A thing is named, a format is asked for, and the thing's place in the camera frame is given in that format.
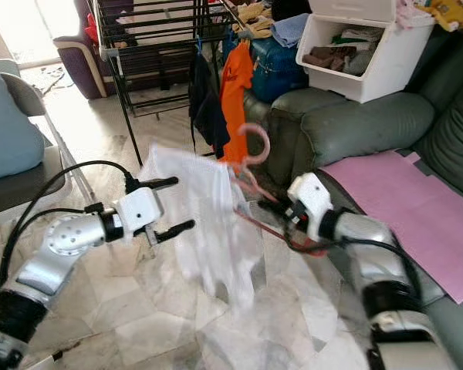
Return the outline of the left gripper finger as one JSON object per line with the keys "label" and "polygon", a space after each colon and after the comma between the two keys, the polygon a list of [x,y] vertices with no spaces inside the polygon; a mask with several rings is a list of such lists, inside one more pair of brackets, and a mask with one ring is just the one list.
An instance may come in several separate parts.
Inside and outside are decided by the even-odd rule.
{"label": "left gripper finger", "polygon": [[195,220],[186,220],[185,222],[176,224],[171,228],[167,229],[167,231],[161,233],[161,242],[167,242],[168,240],[173,239],[173,237],[177,237],[181,233],[189,231],[195,226]]}
{"label": "left gripper finger", "polygon": [[128,193],[133,193],[139,188],[150,188],[151,190],[158,190],[158,188],[165,188],[175,186],[179,183],[178,177],[164,177],[163,179],[142,180],[136,177],[128,177]]}

